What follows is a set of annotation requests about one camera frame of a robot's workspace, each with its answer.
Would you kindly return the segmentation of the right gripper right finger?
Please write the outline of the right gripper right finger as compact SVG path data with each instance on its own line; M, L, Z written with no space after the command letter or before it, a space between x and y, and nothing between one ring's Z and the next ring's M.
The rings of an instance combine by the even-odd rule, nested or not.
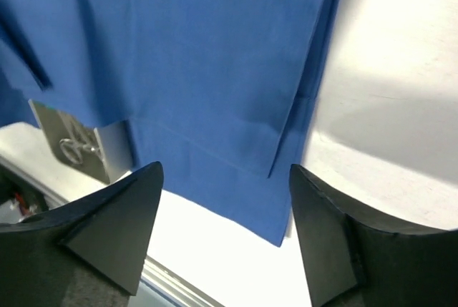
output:
M300 165L293 217L313 306L455 306L457 232L362 203Z

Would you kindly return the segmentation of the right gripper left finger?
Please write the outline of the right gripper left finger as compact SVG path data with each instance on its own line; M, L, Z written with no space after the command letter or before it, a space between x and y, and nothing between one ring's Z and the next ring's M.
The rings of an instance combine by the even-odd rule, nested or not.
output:
M126 306L137 293L164 182L153 162L19 223L1 225L1 304Z

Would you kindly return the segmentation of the metal instrument tray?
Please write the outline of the metal instrument tray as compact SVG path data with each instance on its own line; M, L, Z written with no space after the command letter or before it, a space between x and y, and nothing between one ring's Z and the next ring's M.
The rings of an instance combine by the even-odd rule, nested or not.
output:
M62 164L104 184L130 171L133 161L125 126L85 127L74 116L29 101L53 155Z

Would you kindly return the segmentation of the blue surgical drape cloth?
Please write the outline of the blue surgical drape cloth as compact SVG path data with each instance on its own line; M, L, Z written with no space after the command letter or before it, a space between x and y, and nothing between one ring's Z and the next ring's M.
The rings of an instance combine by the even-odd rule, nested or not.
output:
M135 167L280 246L339 0L1 0L1 124L122 122Z

